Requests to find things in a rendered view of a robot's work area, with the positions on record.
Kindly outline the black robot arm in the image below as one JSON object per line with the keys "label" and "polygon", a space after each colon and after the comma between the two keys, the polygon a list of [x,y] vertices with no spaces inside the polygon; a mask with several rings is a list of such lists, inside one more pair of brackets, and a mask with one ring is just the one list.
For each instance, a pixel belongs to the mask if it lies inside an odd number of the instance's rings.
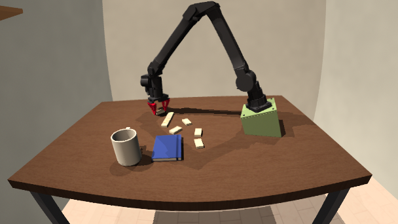
{"label": "black robot arm", "polygon": [[[216,7],[214,7],[214,5],[216,5]],[[162,78],[159,77],[159,75],[162,74],[162,70],[165,68],[170,56],[179,46],[190,29],[207,14],[230,58],[230,61],[232,62],[237,76],[237,89],[242,92],[247,92],[248,94],[247,104],[245,105],[246,108],[255,113],[259,113],[272,107],[272,103],[268,102],[266,100],[266,95],[262,93],[259,81],[256,81],[256,74],[249,69],[249,66],[244,59],[219,7],[220,5],[214,1],[195,3],[188,7],[183,14],[183,19],[180,21],[179,25],[173,31],[158,55],[149,64],[147,68],[148,74],[141,76],[140,83],[141,86],[145,87],[147,95],[150,95],[152,98],[154,97],[152,87],[160,88],[162,86]],[[149,77],[152,77],[152,80]]]}

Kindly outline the white mug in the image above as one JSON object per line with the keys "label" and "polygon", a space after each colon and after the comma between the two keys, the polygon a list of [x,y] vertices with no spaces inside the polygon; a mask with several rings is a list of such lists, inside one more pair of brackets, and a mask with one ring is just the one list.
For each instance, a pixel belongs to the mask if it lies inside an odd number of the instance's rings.
{"label": "white mug", "polygon": [[[130,127],[126,129],[130,129]],[[111,136],[111,141],[118,163],[123,166],[131,166],[141,160],[141,150],[136,131],[126,129],[116,131]]]}

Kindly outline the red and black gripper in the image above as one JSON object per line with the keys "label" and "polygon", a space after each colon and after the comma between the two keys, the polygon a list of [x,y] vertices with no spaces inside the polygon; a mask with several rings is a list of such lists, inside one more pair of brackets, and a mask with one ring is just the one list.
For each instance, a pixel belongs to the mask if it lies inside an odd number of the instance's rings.
{"label": "red and black gripper", "polygon": [[[150,101],[147,101],[147,103],[148,103],[149,107],[152,109],[154,115],[156,115],[156,103],[154,103],[154,102],[157,100],[158,100],[158,102],[162,102],[163,109],[166,111],[167,106],[170,102],[170,98],[168,98],[169,97],[168,94],[163,93],[162,86],[160,88],[152,87],[152,89],[153,89],[154,97],[153,98],[148,97],[148,100],[150,100]],[[164,102],[166,102],[166,106],[164,105]]]}

